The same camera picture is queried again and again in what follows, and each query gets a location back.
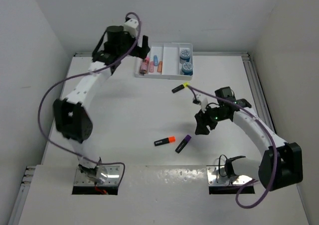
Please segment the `white divided organizer tray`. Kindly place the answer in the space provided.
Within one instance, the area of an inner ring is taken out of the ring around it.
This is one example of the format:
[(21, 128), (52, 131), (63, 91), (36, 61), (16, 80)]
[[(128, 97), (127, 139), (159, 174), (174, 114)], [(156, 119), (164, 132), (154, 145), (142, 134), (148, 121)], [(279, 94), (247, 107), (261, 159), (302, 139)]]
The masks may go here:
[(168, 80), (181, 80), (191, 81), (192, 76), (184, 75), (181, 71), (182, 64), (179, 61), (179, 54), (182, 48), (188, 48), (191, 50), (190, 63), (193, 64), (193, 45), (191, 43), (151, 43), (150, 52), (148, 57), (150, 61), (154, 61), (154, 55), (158, 56), (158, 60), (162, 61), (162, 73), (157, 72), (157, 66), (154, 67), (153, 73), (141, 75), (139, 68), (141, 59), (136, 59), (134, 74), (137, 78), (149, 78), (149, 79), (168, 79)]

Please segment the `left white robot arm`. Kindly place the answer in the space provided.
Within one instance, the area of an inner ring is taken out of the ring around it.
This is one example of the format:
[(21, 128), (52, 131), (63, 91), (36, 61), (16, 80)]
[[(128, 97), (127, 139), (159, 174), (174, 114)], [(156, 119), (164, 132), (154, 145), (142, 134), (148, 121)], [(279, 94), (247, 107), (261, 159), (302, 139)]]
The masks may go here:
[(64, 99), (56, 99), (53, 103), (56, 130), (68, 140), (77, 154), (80, 171), (94, 181), (101, 180), (104, 173), (101, 158), (88, 141), (93, 131), (88, 108), (99, 88), (113, 75), (126, 53), (146, 58), (150, 51), (148, 37), (143, 36), (142, 46), (138, 46), (139, 32), (139, 24), (107, 27), (92, 52), (88, 74)]

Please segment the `blue eraser case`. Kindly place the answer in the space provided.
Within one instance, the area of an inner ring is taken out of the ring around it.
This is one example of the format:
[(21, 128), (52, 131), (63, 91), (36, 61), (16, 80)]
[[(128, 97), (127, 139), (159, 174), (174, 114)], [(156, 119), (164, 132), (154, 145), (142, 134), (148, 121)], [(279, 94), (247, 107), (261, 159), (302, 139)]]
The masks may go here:
[(153, 59), (154, 59), (154, 65), (155, 65), (155, 66), (158, 66), (158, 65), (159, 65), (158, 56), (157, 56), (157, 55), (154, 55)]

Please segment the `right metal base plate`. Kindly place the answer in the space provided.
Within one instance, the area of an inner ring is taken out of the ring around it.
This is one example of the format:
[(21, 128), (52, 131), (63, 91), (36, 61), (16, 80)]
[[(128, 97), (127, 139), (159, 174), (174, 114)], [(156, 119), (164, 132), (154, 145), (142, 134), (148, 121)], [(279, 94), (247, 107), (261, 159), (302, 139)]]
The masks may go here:
[(224, 166), (207, 166), (206, 172), (208, 185), (210, 187), (241, 186), (252, 180), (252, 178), (246, 175), (228, 178), (225, 173)]

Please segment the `metal base plate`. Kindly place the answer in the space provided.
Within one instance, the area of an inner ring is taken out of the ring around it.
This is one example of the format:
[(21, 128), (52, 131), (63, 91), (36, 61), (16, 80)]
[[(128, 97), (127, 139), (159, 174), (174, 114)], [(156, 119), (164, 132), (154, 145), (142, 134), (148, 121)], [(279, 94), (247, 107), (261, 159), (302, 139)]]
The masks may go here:
[(246, 175), (228, 178), (225, 173), (224, 166), (207, 166), (206, 172), (208, 185), (210, 187), (241, 186), (252, 180), (252, 178)]
[(119, 166), (98, 166), (88, 169), (79, 165), (75, 172), (75, 186), (117, 186), (120, 181)]

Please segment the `aluminium frame rail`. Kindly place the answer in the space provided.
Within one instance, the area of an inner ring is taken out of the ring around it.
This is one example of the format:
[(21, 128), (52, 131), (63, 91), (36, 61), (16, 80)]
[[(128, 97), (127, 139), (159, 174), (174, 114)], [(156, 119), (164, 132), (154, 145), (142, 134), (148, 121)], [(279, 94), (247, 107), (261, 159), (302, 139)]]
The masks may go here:
[(248, 53), (242, 56), (242, 61), (248, 78), (249, 86), (254, 99), (256, 112), (259, 118), (273, 131), (276, 132), (273, 120), (266, 102), (264, 91), (257, 73), (255, 64)]

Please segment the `pink tube of pens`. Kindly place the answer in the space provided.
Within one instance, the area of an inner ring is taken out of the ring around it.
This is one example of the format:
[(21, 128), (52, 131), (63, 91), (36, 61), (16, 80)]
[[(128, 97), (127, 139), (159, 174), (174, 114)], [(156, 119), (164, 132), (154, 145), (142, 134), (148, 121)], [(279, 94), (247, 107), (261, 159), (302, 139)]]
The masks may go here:
[(150, 58), (149, 57), (146, 57), (145, 59), (142, 59), (141, 64), (140, 64), (140, 68), (139, 68), (139, 73), (141, 75), (145, 75), (145, 74), (148, 73), (149, 62), (150, 62)]

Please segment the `purple cap black highlighter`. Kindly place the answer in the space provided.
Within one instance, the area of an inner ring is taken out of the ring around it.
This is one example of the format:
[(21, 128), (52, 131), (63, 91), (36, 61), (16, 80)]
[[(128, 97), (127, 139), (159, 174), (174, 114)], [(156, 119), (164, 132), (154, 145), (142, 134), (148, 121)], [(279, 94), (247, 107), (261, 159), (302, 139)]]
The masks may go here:
[(189, 143), (190, 140), (191, 140), (191, 136), (187, 135), (177, 146), (177, 148), (175, 149), (175, 152), (180, 153), (185, 148), (185, 146)]

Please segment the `orange cap black highlighter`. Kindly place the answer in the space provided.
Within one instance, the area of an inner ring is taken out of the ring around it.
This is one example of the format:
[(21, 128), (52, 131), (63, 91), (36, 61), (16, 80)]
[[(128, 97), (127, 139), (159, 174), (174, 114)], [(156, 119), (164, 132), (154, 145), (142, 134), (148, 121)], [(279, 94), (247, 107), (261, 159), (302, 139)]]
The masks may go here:
[(165, 145), (169, 143), (174, 143), (176, 138), (174, 136), (163, 138), (154, 142), (154, 146)]

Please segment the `yellow cap black highlighter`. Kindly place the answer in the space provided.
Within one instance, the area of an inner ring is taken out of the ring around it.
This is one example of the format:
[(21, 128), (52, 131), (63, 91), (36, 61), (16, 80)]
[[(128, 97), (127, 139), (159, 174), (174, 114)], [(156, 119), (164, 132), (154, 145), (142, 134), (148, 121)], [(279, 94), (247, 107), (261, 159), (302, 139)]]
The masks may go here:
[(179, 91), (185, 89), (188, 85), (189, 85), (189, 83), (183, 83), (183, 84), (181, 84), (181, 85), (179, 85), (179, 86), (173, 88), (173, 89), (171, 90), (171, 92), (172, 92), (173, 94), (175, 94), (175, 93), (177, 93), (177, 92), (179, 92)]

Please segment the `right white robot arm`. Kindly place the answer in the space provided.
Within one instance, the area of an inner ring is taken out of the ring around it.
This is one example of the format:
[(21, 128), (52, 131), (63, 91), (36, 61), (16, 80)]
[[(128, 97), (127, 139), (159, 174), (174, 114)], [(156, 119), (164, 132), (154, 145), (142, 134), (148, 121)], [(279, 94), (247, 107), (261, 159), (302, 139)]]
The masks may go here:
[(230, 120), (241, 128), (262, 155), (260, 162), (245, 155), (227, 158), (223, 176), (228, 178), (246, 175), (261, 182), (265, 189), (274, 191), (303, 180), (302, 149), (293, 142), (275, 134), (256, 114), (246, 99), (237, 99), (230, 87), (215, 91), (214, 107), (207, 98), (194, 95), (192, 102), (200, 105), (195, 115), (196, 135), (208, 135), (218, 123)]

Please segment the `pink eraser case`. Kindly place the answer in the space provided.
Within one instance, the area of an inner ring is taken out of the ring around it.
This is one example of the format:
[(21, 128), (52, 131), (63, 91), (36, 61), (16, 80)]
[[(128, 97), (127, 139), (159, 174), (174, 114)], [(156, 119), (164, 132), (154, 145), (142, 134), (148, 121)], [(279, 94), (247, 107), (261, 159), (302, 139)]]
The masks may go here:
[(150, 64), (149, 64), (149, 73), (153, 73), (154, 72), (154, 62), (153, 61), (150, 61)]

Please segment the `blue tape roll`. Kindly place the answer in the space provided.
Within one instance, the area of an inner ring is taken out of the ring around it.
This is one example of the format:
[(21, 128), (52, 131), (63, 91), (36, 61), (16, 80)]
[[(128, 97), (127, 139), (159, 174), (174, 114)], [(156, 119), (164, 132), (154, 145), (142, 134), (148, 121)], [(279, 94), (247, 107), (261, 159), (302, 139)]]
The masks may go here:
[(192, 76), (193, 75), (193, 64), (190, 62), (185, 62), (182, 64), (181, 71), (184, 75)]
[(181, 64), (185, 62), (190, 62), (191, 50), (188, 48), (182, 48), (179, 54), (179, 61)]

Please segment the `orange eraser case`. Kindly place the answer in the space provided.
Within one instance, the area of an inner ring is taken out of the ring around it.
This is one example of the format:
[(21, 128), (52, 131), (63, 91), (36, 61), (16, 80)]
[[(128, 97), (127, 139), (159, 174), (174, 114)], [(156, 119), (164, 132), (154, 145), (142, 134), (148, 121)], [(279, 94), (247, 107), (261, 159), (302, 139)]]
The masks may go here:
[(158, 73), (162, 73), (162, 65), (163, 65), (162, 61), (159, 61), (158, 68), (157, 68)]

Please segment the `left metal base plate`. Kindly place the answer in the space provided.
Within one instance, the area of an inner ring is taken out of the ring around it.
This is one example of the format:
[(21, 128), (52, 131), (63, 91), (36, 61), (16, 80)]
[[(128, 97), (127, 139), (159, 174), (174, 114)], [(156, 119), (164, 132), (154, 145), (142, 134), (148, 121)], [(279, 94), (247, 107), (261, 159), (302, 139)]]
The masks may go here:
[(75, 186), (117, 186), (120, 181), (119, 166), (98, 166), (88, 169), (79, 165), (75, 172)]

